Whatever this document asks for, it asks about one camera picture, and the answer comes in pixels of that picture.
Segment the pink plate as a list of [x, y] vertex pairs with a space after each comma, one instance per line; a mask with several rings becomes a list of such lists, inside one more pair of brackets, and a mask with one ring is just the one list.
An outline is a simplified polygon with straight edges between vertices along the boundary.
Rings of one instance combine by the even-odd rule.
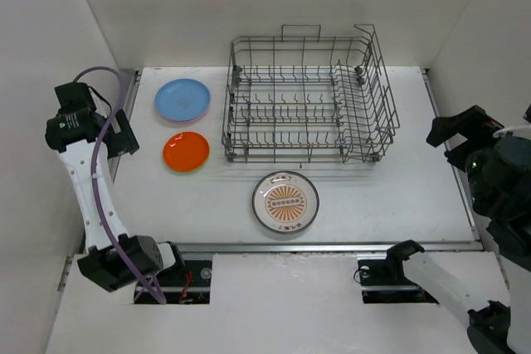
[[189, 115], [178, 113], [178, 112], [172, 112], [172, 113], [160, 113], [157, 112], [157, 116], [161, 118], [163, 121], [171, 123], [171, 124], [193, 124], [200, 119], [202, 119], [205, 115], [207, 115], [209, 112], [209, 109], [204, 109], [200, 114], [195, 115], [194, 117], [191, 117]]

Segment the blue plate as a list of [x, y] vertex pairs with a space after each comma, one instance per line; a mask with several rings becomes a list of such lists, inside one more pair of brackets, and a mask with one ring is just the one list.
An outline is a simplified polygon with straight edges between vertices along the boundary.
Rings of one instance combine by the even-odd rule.
[[171, 80], [162, 85], [155, 95], [157, 112], [178, 112], [194, 117], [211, 103], [210, 90], [200, 81], [193, 79]]

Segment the white plate orange sunburst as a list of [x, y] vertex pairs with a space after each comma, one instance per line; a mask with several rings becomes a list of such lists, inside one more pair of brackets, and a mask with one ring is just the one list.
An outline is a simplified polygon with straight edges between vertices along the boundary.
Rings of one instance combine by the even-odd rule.
[[314, 184], [300, 173], [273, 172], [263, 177], [252, 193], [255, 218], [267, 230], [293, 235], [307, 230], [320, 208]]

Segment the lime green plate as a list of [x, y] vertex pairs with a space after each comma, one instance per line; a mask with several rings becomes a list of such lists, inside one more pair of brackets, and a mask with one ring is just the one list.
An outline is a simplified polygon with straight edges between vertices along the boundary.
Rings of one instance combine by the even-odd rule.
[[170, 163], [167, 163], [166, 166], [172, 172], [176, 172], [179, 174], [190, 174], [190, 173], [199, 172], [205, 167], [206, 164], [207, 164], [206, 162], [194, 163], [194, 164], [183, 163], [183, 162], [170, 162]]

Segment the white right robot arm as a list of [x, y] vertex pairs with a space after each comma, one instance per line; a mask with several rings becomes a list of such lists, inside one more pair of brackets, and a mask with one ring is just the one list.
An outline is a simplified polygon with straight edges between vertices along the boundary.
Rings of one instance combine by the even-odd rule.
[[478, 105], [433, 119], [426, 142], [436, 148], [460, 135], [446, 161], [466, 177], [470, 207], [487, 223], [490, 253], [504, 276], [508, 303], [485, 297], [441, 267], [414, 240], [387, 250], [384, 272], [430, 294], [465, 329], [477, 353], [530, 351], [530, 113], [505, 127]]

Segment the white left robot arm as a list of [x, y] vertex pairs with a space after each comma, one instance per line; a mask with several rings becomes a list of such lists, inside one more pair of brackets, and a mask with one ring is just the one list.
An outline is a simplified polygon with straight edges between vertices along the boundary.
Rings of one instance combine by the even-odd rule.
[[131, 235], [119, 218], [109, 161], [139, 149], [125, 112], [114, 112], [114, 127], [98, 113], [98, 95], [86, 83], [66, 83], [55, 92], [60, 108], [46, 123], [45, 140], [69, 173], [83, 217], [86, 253], [77, 261], [81, 274], [107, 292], [138, 283], [162, 302], [157, 277], [178, 284], [186, 265], [174, 243]]

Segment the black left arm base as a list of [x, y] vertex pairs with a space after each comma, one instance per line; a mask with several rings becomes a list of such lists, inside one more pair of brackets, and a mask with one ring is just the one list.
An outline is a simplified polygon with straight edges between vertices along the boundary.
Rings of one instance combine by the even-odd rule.
[[186, 259], [185, 269], [166, 269], [157, 276], [158, 284], [148, 281], [166, 298], [167, 304], [209, 304], [212, 282], [212, 258]]

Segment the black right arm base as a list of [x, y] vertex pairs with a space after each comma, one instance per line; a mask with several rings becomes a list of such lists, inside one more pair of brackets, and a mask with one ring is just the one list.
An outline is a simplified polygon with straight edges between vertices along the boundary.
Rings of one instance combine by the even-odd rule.
[[427, 291], [400, 276], [392, 276], [384, 259], [359, 259], [353, 279], [361, 286], [364, 304], [432, 303]]

